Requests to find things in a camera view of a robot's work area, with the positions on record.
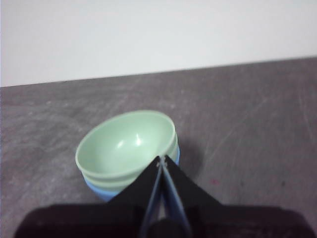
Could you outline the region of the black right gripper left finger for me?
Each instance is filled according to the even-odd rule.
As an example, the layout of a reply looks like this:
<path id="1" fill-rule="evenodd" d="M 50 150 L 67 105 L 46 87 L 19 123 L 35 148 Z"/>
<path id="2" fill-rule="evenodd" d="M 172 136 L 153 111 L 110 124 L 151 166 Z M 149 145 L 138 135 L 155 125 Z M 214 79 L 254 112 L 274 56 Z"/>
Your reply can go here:
<path id="1" fill-rule="evenodd" d="M 108 238 L 145 238 L 161 183 L 161 160 L 155 157 L 141 174 L 107 203 L 112 221 Z"/>

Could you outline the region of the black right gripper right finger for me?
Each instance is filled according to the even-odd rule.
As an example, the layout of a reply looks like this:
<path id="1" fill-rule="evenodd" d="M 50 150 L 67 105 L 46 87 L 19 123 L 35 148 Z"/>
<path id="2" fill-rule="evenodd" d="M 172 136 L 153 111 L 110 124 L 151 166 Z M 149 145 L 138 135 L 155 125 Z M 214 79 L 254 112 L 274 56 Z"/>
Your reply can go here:
<path id="1" fill-rule="evenodd" d="M 167 219 L 175 223 L 186 238 L 206 238 L 202 212 L 221 203 L 196 185 L 168 156 L 162 160 L 162 187 Z"/>

